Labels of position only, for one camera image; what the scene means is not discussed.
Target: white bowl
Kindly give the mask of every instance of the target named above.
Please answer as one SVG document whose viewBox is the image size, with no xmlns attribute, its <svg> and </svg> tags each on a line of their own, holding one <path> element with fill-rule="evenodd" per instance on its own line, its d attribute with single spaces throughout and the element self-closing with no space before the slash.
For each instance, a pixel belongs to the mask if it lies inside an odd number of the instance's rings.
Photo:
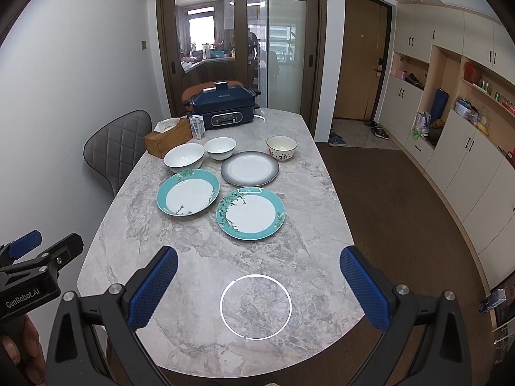
<svg viewBox="0 0 515 386">
<path fill-rule="evenodd" d="M 204 149 L 213 160 L 223 161 L 229 158 L 236 148 L 236 141 L 232 138 L 215 138 L 207 141 Z"/>
<path fill-rule="evenodd" d="M 272 136 L 266 140 L 268 153 L 277 161 L 286 161 L 293 157 L 297 142 L 289 136 Z"/>
<path fill-rule="evenodd" d="M 204 157 L 204 147 L 199 143 L 185 143 L 168 151 L 164 163 L 174 173 L 199 168 Z"/>
</svg>

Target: plate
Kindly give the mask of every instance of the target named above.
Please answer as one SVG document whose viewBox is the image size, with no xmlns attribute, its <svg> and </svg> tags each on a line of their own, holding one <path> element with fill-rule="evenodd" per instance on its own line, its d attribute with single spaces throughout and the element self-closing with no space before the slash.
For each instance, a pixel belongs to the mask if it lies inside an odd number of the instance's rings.
<svg viewBox="0 0 515 386">
<path fill-rule="evenodd" d="M 256 241 L 279 230 L 286 217 L 284 204 L 271 191 L 244 187 L 231 191 L 216 208 L 216 221 L 236 239 Z"/>
<path fill-rule="evenodd" d="M 279 163 L 264 152 L 245 151 L 226 160 L 221 172 L 223 179 L 235 186 L 262 186 L 277 177 Z"/>
<path fill-rule="evenodd" d="M 186 170 L 166 180 L 158 190 L 159 209 L 172 216 L 188 216 L 204 210 L 220 193 L 220 183 L 213 173 Z"/>
</svg>

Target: marble table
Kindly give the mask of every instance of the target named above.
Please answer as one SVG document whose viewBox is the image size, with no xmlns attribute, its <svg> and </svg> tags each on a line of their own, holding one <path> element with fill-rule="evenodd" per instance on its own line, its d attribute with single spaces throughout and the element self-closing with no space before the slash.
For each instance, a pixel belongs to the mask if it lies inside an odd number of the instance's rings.
<svg viewBox="0 0 515 386">
<path fill-rule="evenodd" d="M 202 169 L 220 181 L 218 199 L 199 214 L 172 217 L 155 195 L 172 172 L 145 153 L 109 208 L 82 267 L 81 295 L 103 293 L 125 283 L 162 245 L 179 255 L 179 269 L 149 324 L 137 331 L 157 365 L 185 374 L 227 378 L 264 374 L 320 353 L 363 316 L 339 269 L 352 236 L 328 171 L 300 115 L 258 111 L 265 121 L 207 132 L 238 143 L 236 151 L 266 152 L 266 139 L 288 135 L 298 142 L 294 158 L 280 163 L 266 188 L 286 208 L 282 227 L 261 241 L 239 241 L 222 232 L 215 218 L 220 199 L 235 187 L 220 175 L 221 163 L 204 157 Z M 235 335 L 220 316 L 222 312 Z"/>
</svg>

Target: teal plate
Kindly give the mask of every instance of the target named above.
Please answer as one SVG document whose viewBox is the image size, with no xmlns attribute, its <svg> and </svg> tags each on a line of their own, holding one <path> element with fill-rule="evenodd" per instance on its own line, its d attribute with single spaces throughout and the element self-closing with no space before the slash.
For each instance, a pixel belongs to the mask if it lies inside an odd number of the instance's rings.
<svg viewBox="0 0 515 386">
<path fill-rule="evenodd" d="M 185 170 L 166 180 L 158 190 L 159 209 L 172 216 L 189 216 L 204 210 L 220 193 L 220 182 L 205 170 Z"/>
<path fill-rule="evenodd" d="M 233 190 L 216 209 L 216 221 L 222 230 L 233 238 L 246 241 L 256 241 L 274 234 L 285 217 L 281 199 L 261 187 Z"/>
</svg>

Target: hand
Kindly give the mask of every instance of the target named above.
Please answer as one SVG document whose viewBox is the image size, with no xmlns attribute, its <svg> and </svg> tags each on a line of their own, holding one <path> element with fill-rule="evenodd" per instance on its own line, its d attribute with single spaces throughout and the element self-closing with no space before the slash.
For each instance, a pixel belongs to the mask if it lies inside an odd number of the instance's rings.
<svg viewBox="0 0 515 386">
<path fill-rule="evenodd" d="M 28 315 L 25 314 L 23 318 L 25 321 L 25 328 L 22 334 L 22 343 L 27 354 L 32 357 L 32 359 L 27 362 L 25 372 L 32 383 L 37 386 L 44 386 L 46 363 L 45 356 L 43 356 L 43 348 L 41 348 L 41 344 L 39 343 L 38 330 L 35 328 Z M 18 364 L 21 358 L 16 344 L 8 336 L 1 336 L 0 340 L 13 363 Z"/>
</svg>

